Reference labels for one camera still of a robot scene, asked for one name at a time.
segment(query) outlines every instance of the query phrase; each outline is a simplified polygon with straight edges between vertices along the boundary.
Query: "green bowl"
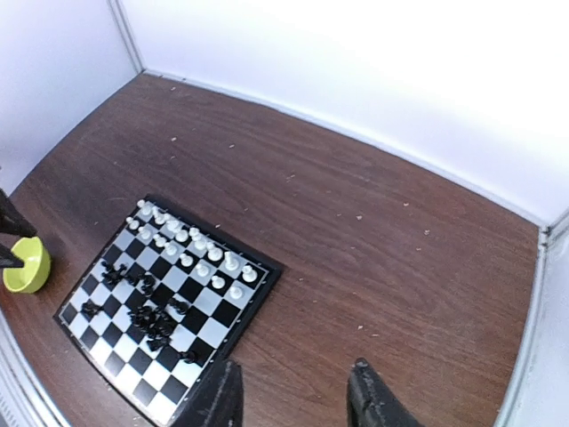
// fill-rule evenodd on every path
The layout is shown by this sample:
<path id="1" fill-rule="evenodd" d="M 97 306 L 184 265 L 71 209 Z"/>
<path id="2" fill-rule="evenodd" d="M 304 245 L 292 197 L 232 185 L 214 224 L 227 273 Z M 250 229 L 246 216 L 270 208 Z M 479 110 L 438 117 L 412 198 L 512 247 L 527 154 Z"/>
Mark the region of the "green bowl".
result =
<path id="1" fill-rule="evenodd" d="M 22 261 L 21 269 L 4 269 L 4 285 L 10 292 L 33 294 L 50 275 L 52 259 L 39 238 L 21 238 L 12 252 Z"/>

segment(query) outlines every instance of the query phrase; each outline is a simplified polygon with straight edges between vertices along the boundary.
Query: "white backdrop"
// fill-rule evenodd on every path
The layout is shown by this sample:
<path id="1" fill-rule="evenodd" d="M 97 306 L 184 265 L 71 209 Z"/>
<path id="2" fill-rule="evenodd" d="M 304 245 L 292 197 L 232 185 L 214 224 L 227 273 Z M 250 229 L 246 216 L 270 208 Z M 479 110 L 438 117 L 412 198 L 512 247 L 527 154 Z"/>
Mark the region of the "white backdrop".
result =
<path id="1" fill-rule="evenodd" d="M 147 68 L 355 135 L 534 222 L 569 205 L 563 2 L 123 3 Z"/>
<path id="2" fill-rule="evenodd" d="M 105 0 L 0 2 L 0 187 L 135 75 Z"/>

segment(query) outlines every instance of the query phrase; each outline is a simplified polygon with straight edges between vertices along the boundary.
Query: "brown wooden surface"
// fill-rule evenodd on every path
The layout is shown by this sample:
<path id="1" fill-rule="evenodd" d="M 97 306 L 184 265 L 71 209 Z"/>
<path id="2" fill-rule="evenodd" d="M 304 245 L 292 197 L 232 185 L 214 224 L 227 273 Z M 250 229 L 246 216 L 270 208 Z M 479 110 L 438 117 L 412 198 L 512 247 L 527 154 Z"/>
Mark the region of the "brown wooden surface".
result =
<path id="1" fill-rule="evenodd" d="M 536 227 L 357 141 L 153 77 L 85 119 L 13 195 L 55 262 L 38 294 L 2 287 L 2 309 L 73 425 L 146 425 L 52 315 L 148 192 L 286 265 L 233 353 L 247 427 L 345 425 L 360 356 L 427 426 L 492 425 L 525 322 Z"/>

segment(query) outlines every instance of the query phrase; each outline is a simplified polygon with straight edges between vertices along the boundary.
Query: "wooden table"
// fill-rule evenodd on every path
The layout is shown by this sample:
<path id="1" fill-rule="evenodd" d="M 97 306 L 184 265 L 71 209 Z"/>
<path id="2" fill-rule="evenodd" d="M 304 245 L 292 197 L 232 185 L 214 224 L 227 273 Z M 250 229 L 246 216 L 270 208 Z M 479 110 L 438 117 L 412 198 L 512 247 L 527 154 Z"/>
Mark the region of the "wooden table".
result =
<path id="1" fill-rule="evenodd" d="M 359 356 L 428 426 L 492 425 L 525 323 L 536 227 L 350 138 L 146 76 L 13 195 L 55 262 L 41 292 L 2 287 L 0 303 L 73 425 L 146 425 L 52 316 L 149 192 L 286 265 L 233 353 L 247 427 L 344 425 Z"/>

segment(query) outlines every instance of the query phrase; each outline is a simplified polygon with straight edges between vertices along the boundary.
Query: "wood grain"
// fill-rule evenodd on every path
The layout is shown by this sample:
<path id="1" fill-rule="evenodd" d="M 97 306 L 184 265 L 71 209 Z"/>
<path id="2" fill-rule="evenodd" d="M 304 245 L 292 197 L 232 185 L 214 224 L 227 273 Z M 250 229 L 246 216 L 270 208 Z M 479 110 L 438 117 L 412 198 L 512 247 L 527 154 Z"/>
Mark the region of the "wood grain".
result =
<path id="1" fill-rule="evenodd" d="M 532 224 L 350 138 L 141 76 L 13 195 L 55 263 L 41 292 L 2 288 L 0 303 L 73 425 L 146 425 L 52 315 L 149 192 L 286 266 L 233 353 L 246 426 L 344 425 L 360 356 L 427 426 L 493 424 L 529 303 Z"/>

